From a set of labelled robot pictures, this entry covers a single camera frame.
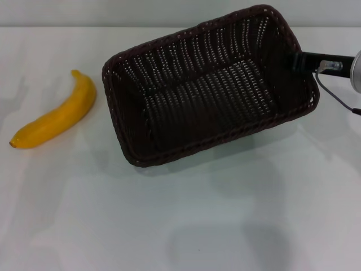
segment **banana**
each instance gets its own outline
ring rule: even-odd
[[[56,137],[80,121],[92,108],[96,89],[89,76],[72,70],[73,93],[61,106],[22,127],[10,141],[14,148],[33,148]]]

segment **brown wicker basket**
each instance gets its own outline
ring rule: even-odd
[[[300,51],[283,17],[260,5],[113,56],[103,83],[125,157],[161,165],[313,111],[312,75],[284,65]]]

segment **white wall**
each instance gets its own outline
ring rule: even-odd
[[[260,0],[0,0],[0,25],[192,26]],[[291,26],[359,26],[360,0],[263,0]]]

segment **white tabletop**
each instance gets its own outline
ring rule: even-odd
[[[160,167],[124,158],[101,70],[175,28],[0,28],[0,270],[361,270],[361,117],[324,91],[291,123]],[[302,49],[355,55],[361,29],[294,28]],[[56,107],[70,70],[91,112],[32,150],[8,142]],[[321,76],[361,107],[349,80]]]

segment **cable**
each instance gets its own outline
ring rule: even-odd
[[[316,81],[317,83],[321,86],[321,88],[323,88],[325,91],[327,91],[327,93],[329,95],[331,95],[332,97],[334,97],[339,103],[341,103],[344,107],[346,107],[348,110],[350,110],[352,113],[355,113],[353,109],[357,109],[357,108],[351,108],[349,107],[346,103],[344,103],[339,97],[337,97],[336,95],[334,95],[327,87],[324,86],[324,84],[321,83],[320,78],[318,77],[319,71],[316,71]]]

